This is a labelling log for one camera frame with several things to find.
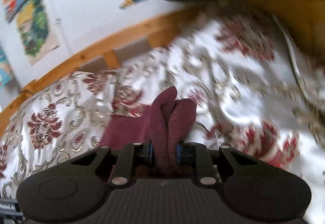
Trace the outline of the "maroon long-sleeve sweater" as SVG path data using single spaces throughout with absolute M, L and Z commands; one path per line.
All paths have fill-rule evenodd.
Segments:
M 183 141 L 196 121 L 196 103 L 177 100 L 177 90 L 169 87 L 160 93 L 141 117 L 113 115 L 100 145 L 121 150 L 128 144 L 152 142 L 156 166 L 171 175 L 179 170 L 176 146 Z

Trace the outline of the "white floral satin bedspread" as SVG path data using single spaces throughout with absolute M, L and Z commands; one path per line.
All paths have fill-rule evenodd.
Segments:
M 324 62 L 303 54 L 268 15 L 201 13 L 166 47 L 120 68 L 77 69 L 37 81 L 1 138 L 1 198 L 27 177 L 124 137 L 114 116 L 137 119 L 165 89 L 189 98 L 196 120 L 189 142 L 227 144 L 305 180 L 305 219 L 324 223 Z

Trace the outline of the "wooden bed frame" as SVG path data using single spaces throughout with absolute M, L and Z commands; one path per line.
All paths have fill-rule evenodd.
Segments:
M 280 18 L 307 55 L 324 62 L 324 0 L 244 0 Z M 115 48 L 147 37 L 152 48 L 167 45 L 181 30 L 183 23 L 190 22 L 207 1 L 197 1 L 188 8 L 170 14 L 149 18 L 129 26 L 91 44 L 90 46 L 59 64 L 39 80 L 28 83 L 20 95 L 1 112 L 1 133 L 4 133 L 10 117 L 29 97 L 56 80 L 73 72 L 84 63 L 102 56 L 108 67 L 117 68 L 120 62 Z

